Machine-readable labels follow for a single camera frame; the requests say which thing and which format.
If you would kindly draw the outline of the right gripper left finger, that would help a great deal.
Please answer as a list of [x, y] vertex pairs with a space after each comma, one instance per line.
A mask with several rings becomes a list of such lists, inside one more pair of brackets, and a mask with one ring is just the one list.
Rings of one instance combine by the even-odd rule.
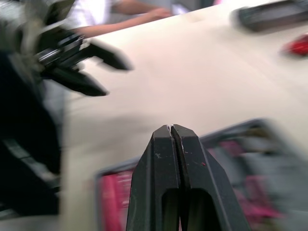
[[163, 125], [152, 133], [132, 174], [126, 229], [177, 231], [179, 180], [175, 142]]

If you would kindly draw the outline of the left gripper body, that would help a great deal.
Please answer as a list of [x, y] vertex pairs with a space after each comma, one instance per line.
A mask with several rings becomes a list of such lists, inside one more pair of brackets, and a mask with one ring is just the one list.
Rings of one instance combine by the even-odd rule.
[[52, 67], [80, 70], [77, 61], [69, 59], [79, 55], [84, 36], [62, 27], [44, 30], [38, 39], [33, 58], [33, 70], [44, 72]]

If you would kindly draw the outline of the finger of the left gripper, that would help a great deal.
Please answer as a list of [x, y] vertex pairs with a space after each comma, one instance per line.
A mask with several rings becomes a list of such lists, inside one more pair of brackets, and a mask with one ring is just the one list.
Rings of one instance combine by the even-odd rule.
[[80, 50], [86, 58], [96, 57], [103, 63], [117, 70], [132, 70], [129, 59], [116, 48], [110, 47], [104, 43], [89, 42], [88, 45]]
[[86, 96], [107, 96], [109, 94], [108, 90], [95, 79], [73, 67], [50, 65], [45, 67], [44, 76]]

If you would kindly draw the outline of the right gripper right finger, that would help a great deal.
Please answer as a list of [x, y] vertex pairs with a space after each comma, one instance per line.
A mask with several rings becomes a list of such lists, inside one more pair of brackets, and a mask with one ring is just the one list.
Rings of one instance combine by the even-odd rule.
[[177, 147], [184, 231], [244, 231], [246, 218], [225, 170], [191, 129], [172, 125]]

